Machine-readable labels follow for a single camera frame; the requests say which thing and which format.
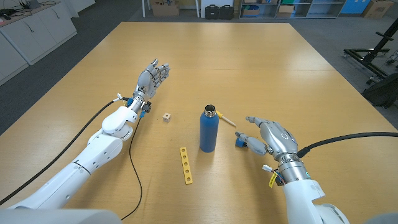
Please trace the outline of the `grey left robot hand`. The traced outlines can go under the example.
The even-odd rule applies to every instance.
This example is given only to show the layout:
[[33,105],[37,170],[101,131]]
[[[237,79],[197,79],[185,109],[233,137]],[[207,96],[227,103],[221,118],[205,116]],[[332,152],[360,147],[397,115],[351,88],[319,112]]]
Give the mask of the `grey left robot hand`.
[[140,96],[144,101],[148,101],[156,94],[156,90],[162,82],[169,77],[170,67],[168,63],[157,66],[158,59],[151,62],[139,75],[133,95]]

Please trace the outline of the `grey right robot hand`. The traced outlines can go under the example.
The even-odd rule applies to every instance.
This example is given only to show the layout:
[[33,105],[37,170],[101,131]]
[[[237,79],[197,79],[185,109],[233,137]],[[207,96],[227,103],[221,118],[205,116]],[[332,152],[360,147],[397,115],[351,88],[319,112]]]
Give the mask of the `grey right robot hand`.
[[243,142],[250,150],[264,156],[269,153],[281,164],[299,161],[296,156],[298,144],[293,135],[283,128],[278,122],[247,116],[246,120],[254,123],[260,129],[260,134],[265,142],[236,131],[237,140]]

